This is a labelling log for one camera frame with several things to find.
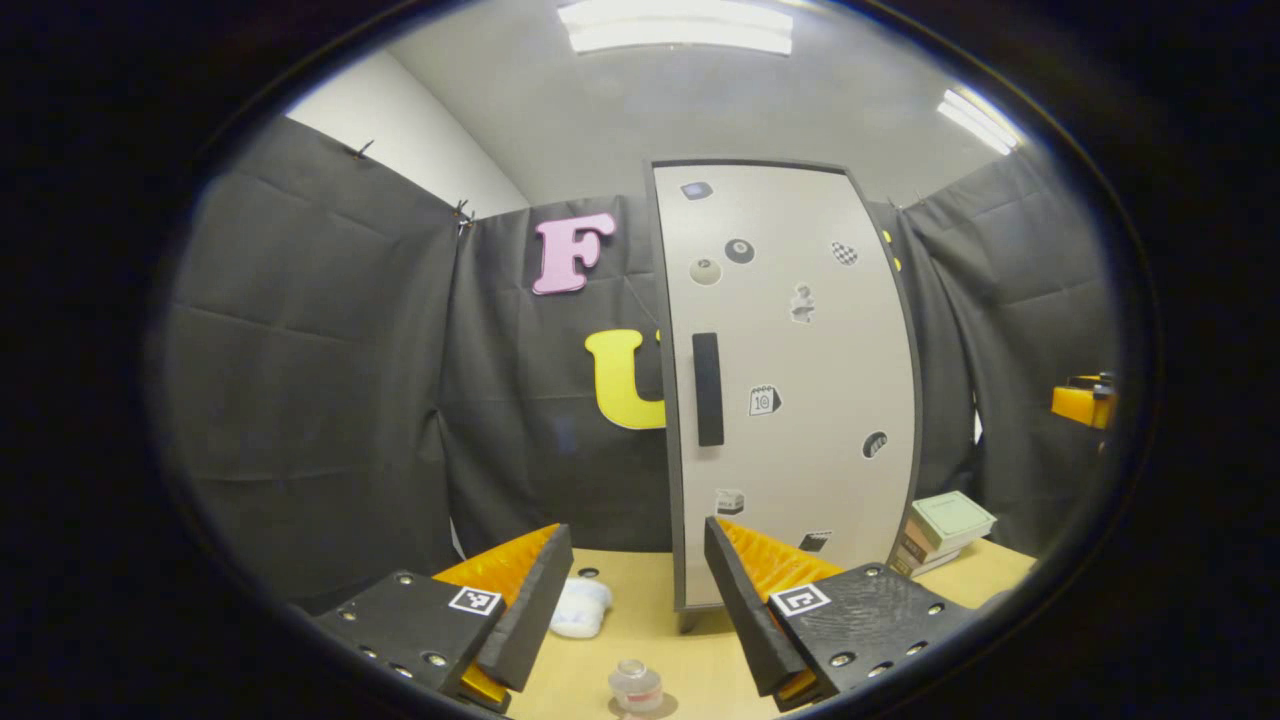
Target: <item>pink letter f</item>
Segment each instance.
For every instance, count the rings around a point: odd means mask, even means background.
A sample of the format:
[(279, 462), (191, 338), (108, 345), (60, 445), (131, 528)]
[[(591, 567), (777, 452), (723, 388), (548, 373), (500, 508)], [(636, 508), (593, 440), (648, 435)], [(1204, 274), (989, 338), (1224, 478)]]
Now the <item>pink letter f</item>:
[[(582, 259), (584, 268), (595, 266), (600, 259), (600, 236), (617, 229), (613, 215), (600, 213), (567, 220), (547, 220), (535, 231), (543, 237), (543, 274), (534, 281), (535, 295), (571, 292), (586, 286), (586, 275), (577, 272), (575, 259)], [(575, 240), (577, 231), (582, 240)]]

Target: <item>yellow letter u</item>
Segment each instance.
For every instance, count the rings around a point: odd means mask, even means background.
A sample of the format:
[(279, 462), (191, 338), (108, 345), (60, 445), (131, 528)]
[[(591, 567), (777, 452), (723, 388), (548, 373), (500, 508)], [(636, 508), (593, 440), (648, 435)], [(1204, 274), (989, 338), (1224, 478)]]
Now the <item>yellow letter u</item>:
[(631, 430), (667, 427), (667, 404), (636, 392), (635, 351), (643, 342), (636, 331), (604, 331), (585, 343), (595, 357), (595, 404), (611, 423)]

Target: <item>white cloth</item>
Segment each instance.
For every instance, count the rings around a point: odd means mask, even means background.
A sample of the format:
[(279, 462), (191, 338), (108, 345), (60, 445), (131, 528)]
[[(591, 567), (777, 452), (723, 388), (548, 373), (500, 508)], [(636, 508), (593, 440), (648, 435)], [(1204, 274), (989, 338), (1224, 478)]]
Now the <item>white cloth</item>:
[(586, 578), (564, 580), (556, 612), (552, 614), (552, 632), (566, 638), (594, 638), (600, 632), (604, 611), (613, 606), (613, 593), (608, 585)]

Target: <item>ceiling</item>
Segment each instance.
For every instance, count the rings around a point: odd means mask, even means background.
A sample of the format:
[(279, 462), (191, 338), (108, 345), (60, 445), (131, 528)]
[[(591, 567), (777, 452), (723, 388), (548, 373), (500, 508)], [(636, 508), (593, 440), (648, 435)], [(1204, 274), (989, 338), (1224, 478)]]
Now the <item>ceiling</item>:
[(946, 76), (870, 20), (772, 4), (792, 55), (634, 47), (577, 56), (557, 0), (481, 0), (390, 53), (534, 205), (644, 193), (649, 158), (741, 156), (850, 168), (908, 205), (998, 155), (936, 111)]

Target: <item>white door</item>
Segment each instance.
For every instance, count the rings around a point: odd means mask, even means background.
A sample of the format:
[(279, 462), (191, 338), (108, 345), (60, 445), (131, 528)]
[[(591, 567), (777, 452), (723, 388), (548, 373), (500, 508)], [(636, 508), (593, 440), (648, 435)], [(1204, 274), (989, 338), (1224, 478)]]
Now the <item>white door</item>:
[(887, 561), (915, 471), (916, 372), (899, 270), (851, 181), (660, 163), (653, 192), (677, 609), (721, 602), (708, 515), (842, 568)]

